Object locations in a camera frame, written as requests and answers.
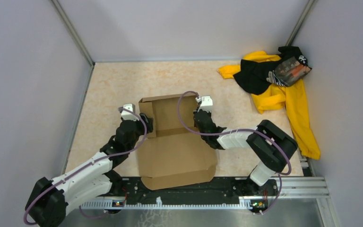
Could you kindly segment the brown cardboard box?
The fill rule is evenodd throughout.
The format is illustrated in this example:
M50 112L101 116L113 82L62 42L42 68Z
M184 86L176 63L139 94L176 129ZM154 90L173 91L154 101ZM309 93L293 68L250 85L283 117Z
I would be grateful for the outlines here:
M142 183L150 190L166 189L213 179L217 154L201 137L186 130L194 128L194 95L142 98L141 113L153 119L153 131L137 150Z

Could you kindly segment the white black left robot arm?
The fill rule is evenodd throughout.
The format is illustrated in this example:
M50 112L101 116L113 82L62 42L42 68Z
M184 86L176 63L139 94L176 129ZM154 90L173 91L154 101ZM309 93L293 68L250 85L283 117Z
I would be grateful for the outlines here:
M122 192L122 177L114 168L136 150L154 128L154 120L141 113L134 120L122 120L115 135L85 163L51 180L39 179L26 203L26 225L57 227L84 202L100 195Z

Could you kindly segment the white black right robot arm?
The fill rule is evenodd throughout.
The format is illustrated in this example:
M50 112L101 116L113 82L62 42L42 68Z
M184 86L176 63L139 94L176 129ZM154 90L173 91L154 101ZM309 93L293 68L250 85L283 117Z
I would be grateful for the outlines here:
M198 110L193 114L194 126L201 138L214 149L250 148L260 159L248 176L247 188L253 195L261 194L266 182L287 166L292 171L290 158L298 149L297 142L269 120L262 120L256 129L228 129L217 126L211 113Z

